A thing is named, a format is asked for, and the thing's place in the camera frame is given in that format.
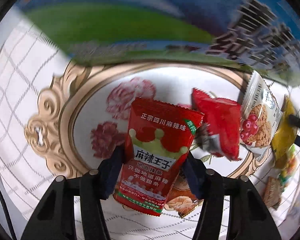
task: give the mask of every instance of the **red flower pattern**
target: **red flower pattern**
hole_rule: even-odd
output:
[[[184,108],[189,108],[189,109],[192,109],[192,106],[191,105],[188,105],[188,104],[177,104],[177,106],[181,106],[181,107],[184,107]]]
[[[156,93],[155,86],[150,80],[135,77],[127,82],[121,82],[109,94],[106,111],[114,119],[128,120],[131,103],[135,97],[153,99]]]
[[[98,124],[97,129],[91,130],[92,149],[97,158],[108,159],[111,157],[115,147],[121,145],[125,140],[125,133],[119,133],[117,124],[104,122]]]

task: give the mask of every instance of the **black cable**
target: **black cable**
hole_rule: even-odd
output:
[[[8,208],[7,208],[7,204],[6,204],[6,202],[3,198],[1,190],[0,190],[0,202],[1,202],[1,205],[2,205],[2,208],[3,208],[3,211],[4,211],[4,215],[5,215],[6,220],[7,220],[7,224],[8,224],[9,231],[10,231],[10,234],[12,236],[12,239],[17,240],[16,233],[14,232],[13,225],[12,225],[12,222],[11,222],[11,218],[10,218],[10,215],[9,215],[9,211],[8,211]]]

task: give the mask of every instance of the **red package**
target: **red package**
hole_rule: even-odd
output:
[[[194,108],[204,113],[203,122],[209,143],[207,151],[217,157],[239,161],[241,106],[226,98],[211,98],[201,90],[192,90]]]
[[[197,111],[136,98],[114,198],[134,210],[160,216],[202,120]]]

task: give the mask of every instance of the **white grid pattern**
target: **white grid pattern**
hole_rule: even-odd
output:
[[[41,33],[24,20],[12,31],[0,52],[0,176],[10,198],[26,219],[29,219],[38,201],[54,175],[45,160],[37,156],[27,144],[23,127],[37,113],[37,98],[41,89],[48,87],[52,76],[62,75],[69,58],[55,46],[45,44]],[[300,87],[285,88],[266,80],[279,104],[285,93],[300,108]],[[275,174],[273,156],[250,177],[262,194],[267,176]],[[283,194],[277,211],[271,210],[277,225],[285,219],[293,203],[299,182],[300,165],[293,181]],[[80,217],[80,199],[75,199],[75,217],[78,239],[83,239]],[[102,202],[106,223],[114,240],[119,239],[191,239],[201,208],[180,219],[176,212],[164,211],[161,217],[126,211],[112,198]],[[224,201],[224,215],[220,235],[227,232],[229,198]]]

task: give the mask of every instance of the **snack packaging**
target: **snack packaging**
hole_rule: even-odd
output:
[[[202,119],[191,109],[136,98],[114,198],[136,211],[160,216]]]
[[[279,208],[279,206],[280,206],[280,203],[281,203],[281,198],[279,198],[279,201],[278,201],[276,204],[274,204],[274,205],[272,206],[272,208],[273,208],[274,210],[278,210],[278,208]]]
[[[239,128],[241,106],[226,98],[211,98],[205,92],[192,90],[194,109],[204,114],[200,128],[202,141],[207,151],[217,157],[225,156],[230,161],[239,158]]]
[[[268,147],[282,112],[257,71],[251,75],[241,110],[241,143],[247,145],[252,152],[254,148]]]
[[[285,155],[286,155],[287,163],[285,167],[281,170],[281,173],[279,175],[282,192],[289,185],[292,176],[296,172],[296,157],[295,157],[294,144],[290,147],[290,149],[287,151]]]
[[[280,180],[268,177],[268,183],[266,185],[265,195],[263,197],[263,202],[266,204],[267,208],[276,206],[281,198],[281,184]]]
[[[288,116],[295,115],[295,108],[290,98],[285,95],[282,107],[282,117],[276,133],[271,141],[271,146],[275,155],[275,167],[284,169],[289,161],[289,148],[293,145],[296,136],[297,128],[289,125]]]
[[[167,203],[164,209],[167,211],[177,211],[180,218],[184,218],[202,205],[203,200],[191,193],[186,176],[180,171],[172,189],[167,196]]]

